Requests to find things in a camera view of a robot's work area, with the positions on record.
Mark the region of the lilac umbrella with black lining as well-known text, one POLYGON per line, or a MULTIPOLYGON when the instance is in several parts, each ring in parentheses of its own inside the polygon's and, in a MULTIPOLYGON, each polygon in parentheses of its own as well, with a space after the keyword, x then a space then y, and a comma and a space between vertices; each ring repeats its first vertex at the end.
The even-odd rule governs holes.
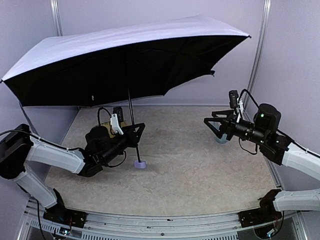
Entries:
POLYGON ((196 15, 47 37, 1 78, 24 107, 97 107, 164 96, 214 66, 250 35, 196 15))

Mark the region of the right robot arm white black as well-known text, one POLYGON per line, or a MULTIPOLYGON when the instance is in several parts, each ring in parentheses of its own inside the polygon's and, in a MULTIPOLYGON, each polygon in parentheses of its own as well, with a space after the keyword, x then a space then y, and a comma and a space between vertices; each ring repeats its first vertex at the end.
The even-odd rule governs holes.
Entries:
MULTIPOLYGON (((320 156, 302 147, 279 129, 281 113, 272 105, 258 106, 253 122, 244 120, 233 110, 213 111, 204 123, 217 138, 226 135, 229 141, 236 136, 256 145, 257 151, 269 161, 296 169, 310 177, 320 178, 320 156)), ((260 210, 267 213, 284 211, 319 211, 320 190, 286 191, 273 189, 260 202, 260 210)))

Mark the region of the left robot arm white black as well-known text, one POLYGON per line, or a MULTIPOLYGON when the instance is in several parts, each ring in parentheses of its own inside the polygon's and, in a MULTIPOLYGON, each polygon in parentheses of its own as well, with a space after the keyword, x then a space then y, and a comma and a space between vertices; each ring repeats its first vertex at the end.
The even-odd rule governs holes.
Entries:
POLYGON ((104 126, 95 126, 85 135, 86 147, 67 148, 33 134, 27 124, 3 132, 0 141, 0 176, 12 180, 33 196, 47 210, 65 209, 60 193, 48 187, 30 168, 28 162, 43 163, 90 178, 110 167, 110 162, 136 148, 145 129, 144 123, 121 128, 110 137, 104 126))

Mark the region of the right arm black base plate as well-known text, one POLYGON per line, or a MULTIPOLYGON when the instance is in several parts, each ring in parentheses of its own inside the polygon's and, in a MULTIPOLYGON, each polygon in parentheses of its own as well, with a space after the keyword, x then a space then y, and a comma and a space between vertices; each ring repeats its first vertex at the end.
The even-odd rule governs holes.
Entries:
POLYGON ((282 217, 280 211, 275 210, 263 210, 260 207, 250 210, 241 211, 238 213, 239 220, 242 228, 256 226, 268 222, 275 221, 282 217))

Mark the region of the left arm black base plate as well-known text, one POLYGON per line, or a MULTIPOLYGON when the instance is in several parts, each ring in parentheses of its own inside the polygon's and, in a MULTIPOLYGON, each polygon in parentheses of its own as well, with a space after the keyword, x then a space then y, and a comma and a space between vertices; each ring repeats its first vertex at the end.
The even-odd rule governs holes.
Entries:
POLYGON ((54 223, 83 228, 87 215, 84 211, 52 207, 45 210, 43 218, 54 223))

